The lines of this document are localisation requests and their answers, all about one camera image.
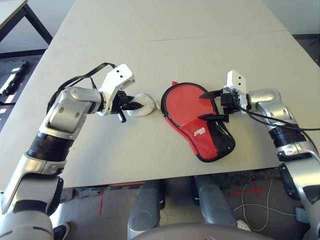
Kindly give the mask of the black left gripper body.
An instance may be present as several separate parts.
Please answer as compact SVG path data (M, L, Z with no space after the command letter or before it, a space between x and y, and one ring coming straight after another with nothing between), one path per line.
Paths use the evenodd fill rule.
M111 114L117 115L121 123L125 123L127 121L124 112L122 110L122 106L126 105L129 102L129 98L126 93L122 90L119 90L113 101L112 101L112 108Z

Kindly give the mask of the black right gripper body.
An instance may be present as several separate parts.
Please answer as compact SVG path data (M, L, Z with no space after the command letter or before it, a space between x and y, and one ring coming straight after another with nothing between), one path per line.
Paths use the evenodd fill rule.
M230 115L241 111L239 94L235 90L227 91L226 89L221 89L220 104L225 115Z

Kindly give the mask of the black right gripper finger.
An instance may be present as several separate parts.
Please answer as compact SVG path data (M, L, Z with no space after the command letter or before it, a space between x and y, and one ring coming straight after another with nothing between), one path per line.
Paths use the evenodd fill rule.
M214 90L214 91L209 91L205 92L202 94L199 98L200 99L215 99L217 97L220 97L222 95L223 91L222 90Z
M213 114L213 113L208 113L208 114L203 114L197 117L198 119L204 120L204 121L222 121L225 123L229 123L229 115L228 114Z

